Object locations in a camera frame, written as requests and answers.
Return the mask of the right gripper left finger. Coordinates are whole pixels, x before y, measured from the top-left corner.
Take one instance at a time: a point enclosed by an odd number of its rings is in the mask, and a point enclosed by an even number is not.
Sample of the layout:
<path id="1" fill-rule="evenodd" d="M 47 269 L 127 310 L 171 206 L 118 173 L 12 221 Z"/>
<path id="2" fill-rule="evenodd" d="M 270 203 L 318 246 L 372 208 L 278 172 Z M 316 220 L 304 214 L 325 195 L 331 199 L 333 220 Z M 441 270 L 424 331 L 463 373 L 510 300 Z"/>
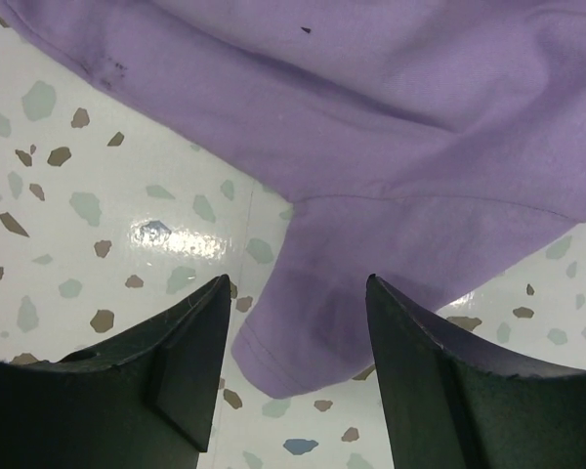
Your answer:
<path id="1" fill-rule="evenodd" d="M 230 280 L 58 362 L 0 362 L 0 468 L 193 468 L 208 449 Z"/>

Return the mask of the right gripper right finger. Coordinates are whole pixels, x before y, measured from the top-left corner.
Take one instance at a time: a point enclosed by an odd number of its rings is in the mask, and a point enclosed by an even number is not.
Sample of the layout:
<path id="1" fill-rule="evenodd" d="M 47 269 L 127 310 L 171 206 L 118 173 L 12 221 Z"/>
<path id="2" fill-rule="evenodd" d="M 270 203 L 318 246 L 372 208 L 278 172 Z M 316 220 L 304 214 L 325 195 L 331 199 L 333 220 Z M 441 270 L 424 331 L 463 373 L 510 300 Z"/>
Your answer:
<path id="1" fill-rule="evenodd" d="M 497 346 L 380 277 L 366 312 L 397 468 L 586 468 L 586 370 Z"/>

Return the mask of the purple t-shirt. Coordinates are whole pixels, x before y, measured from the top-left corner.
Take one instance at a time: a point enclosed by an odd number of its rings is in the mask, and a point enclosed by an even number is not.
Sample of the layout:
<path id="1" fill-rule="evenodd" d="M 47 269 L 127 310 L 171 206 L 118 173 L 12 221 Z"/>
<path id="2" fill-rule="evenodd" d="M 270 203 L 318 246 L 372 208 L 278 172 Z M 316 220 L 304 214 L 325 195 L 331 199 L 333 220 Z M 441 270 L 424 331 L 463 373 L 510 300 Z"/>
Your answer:
<path id="1" fill-rule="evenodd" d="M 293 204 L 232 346 L 273 398 L 371 364 L 368 276 L 435 311 L 586 223 L 586 1 L 0 1 L 0 17 Z"/>

